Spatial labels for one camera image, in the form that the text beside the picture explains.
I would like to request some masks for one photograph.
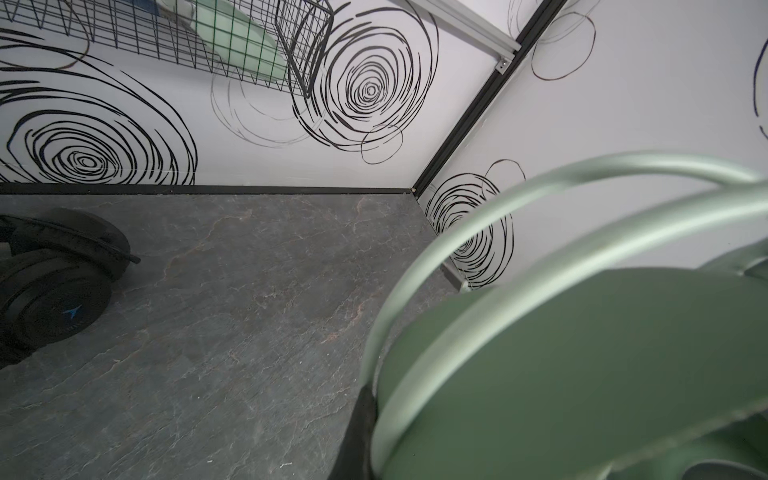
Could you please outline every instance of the white wall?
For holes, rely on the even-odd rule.
[[[346,3],[347,0],[332,0],[331,6],[339,8]],[[364,14],[376,9],[379,11],[374,15]],[[416,21],[419,16],[421,25]],[[0,144],[5,145],[0,148],[0,181],[410,188],[493,72],[496,60],[451,31],[436,28],[428,14],[417,15],[404,1],[353,0],[336,16],[335,25],[343,27],[331,34],[330,44],[344,45],[344,29],[364,22],[379,30],[350,45],[343,60],[353,67],[359,67],[356,62],[379,62],[382,68],[376,74],[386,71],[381,74],[385,80],[368,85],[381,88],[383,93],[374,95],[378,99],[355,100],[347,98],[345,92],[331,91],[332,96],[337,96],[335,105],[311,115],[305,108],[299,108],[297,113],[289,93],[103,45],[91,46],[84,59],[87,63],[81,62],[66,71],[46,71],[68,60],[40,48],[18,48],[20,42],[69,48],[75,53],[83,51],[84,42],[8,22],[3,12],[0,27],[40,37],[4,36],[2,44],[14,48],[0,50],[0,61],[28,67],[23,71],[5,67],[4,80],[32,82],[47,91],[63,89],[68,95],[37,98],[27,94],[24,101],[10,101],[14,93],[0,93]],[[394,31],[400,36],[389,35]],[[353,56],[376,46],[384,48],[368,50],[367,57]],[[333,72],[321,72],[317,84],[323,83],[324,75],[335,75],[334,84],[343,88],[348,83],[354,88],[368,88],[364,68],[343,70],[336,64]],[[118,91],[123,83],[131,85],[132,94]],[[322,104],[317,88],[315,93],[313,100]],[[112,128],[125,127],[126,117],[81,101],[79,96],[83,94],[95,94],[104,102],[103,106],[126,111],[130,118],[127,122],[134,122],[148,133],[139,134],[131,148],[124,148],[125,142],[113,134]],[[160,104],[167,113],[165,118],[151,108]],[[70,135],[66,141],[60,136],[45,144],[45,148],[39,142],[30,146],[24,141],[27,131],[46,134],[56,122],[73,118],[85,121],[82,116],[73,117],[78,109],[106,119],[98,125],[87,120],[87,127],[77,128],[105,137],[118,153],[113,155],[108,153],[109,149],[89,144],[92,135]],[[399,113],[408,109],[411,113]],[[49,113],[36,116],[34,125],[22,121],[30,112],[41,111]],[[312,135],[306,131],[307,125]],[[173,138],[170,148],[155,135],[158,131],[177,129],[183,133],[168,133]],[[381,138],[370,141],[377,135]],[[159,155],[161,161],[147,153],[155,147],[155,156]],[[174,167],[171,155],[184,156],[184,165],[176,162]],[[151,174],[145,174],[146,170],[151,170]]]
[[[456,177],[461,174],[486,176],[464,188],[480,203],[493,195],[489,184],[504,190],[521,181],[488,172],[499,159],[518,162],[530,178],[602,154],[684,151],[724,157],[768,174],[768,136],[761,131],[768,112],[768,61],[763,59],[756,70],[767,39],[768,2],[763,0],[572,2],[420,203],[424,208],[430,200],[449,203],[450,192],[461,190],[459,184],[472,184],[465,175]],[[670,177],[579,187],[515,213],[508,222],[514,224],[514,236],[507,235],[506,241],[498,234],[500,223],[492,233],[486,230],[475,242],[490,247],[459,266],[477,273],[477,265],[490,265],[502,249],[514,247],[500,278],[508,279],[601,225],[706,188],[702,182]],[[432,208],[427,213],[439,223],[446,211],[471,210],[466,204],[456,201],[442,212]],[[735,224],[625,265],[699,266],[765,236],[765,220]],[[493,253],[495,260],[490,260]]]
[[[541,0],[459,0],[499,30],[517,38]]]

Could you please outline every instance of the black swirl drawing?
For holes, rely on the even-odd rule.
[[[507,29],[512,38],[517,38],[525,24],[533,17],[541,0],[510,0],[507,9]]]
[[[194,139],[146,85],[91,55],[53,68],[82,54],[22,31],[0,28],[0,53],[1,181],[194,184]]]
[[[763,49],[760,50],[755,64],[752,102],[755,107],[755,115],[760,121],[760,133],[768,140],[768,60],[764,60],[767,49],[768,40],[763,44]]]
[[[587,63],[598,35],[589,15],[598,3],[600,0],[576,0],[547,27],[531,53],[531,70],[537,78],[560,80]]]
[[[500,191],[522,181],[525,173],[518,162],[498,160],[485,175],[458,174],[442,182],[427,202],[425,214],[439,235]],[[514,250],[512,216],[506,215],[478,232],[451,258],[465,274],[469,286],[479,288],[502,276]]]
[[[213,75],[210,83],[210,106],[219,122],[260,147],[289,147],[310,137],[293,114],[295,101],[290,94],[222,75]]]
[[[402,146],[438,64],[439,31],[405,2],[334,11],[323,60],[308,98],[294,96],[293,113],[311,137],[368,164],[387,161]]]

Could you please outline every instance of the floor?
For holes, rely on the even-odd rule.
[[[435,234],[409,195],[0,196],[142,258],[84,332],[0,370],[0,478],[323,479],[386,295]],[[400,327],[455,290],[434,273]]]

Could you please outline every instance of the black baseboard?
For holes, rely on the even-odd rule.
[[[87,185],[0,183],[14,195],[338,195],[410,194],[410,188],[257,187],[251,185]]]

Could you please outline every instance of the headphones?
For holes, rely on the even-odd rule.
[[[113,224],[88,212],[52,208],[35,218],[0,214],[0,368],[73,336],[107,308],[110,283],[131,245]]]

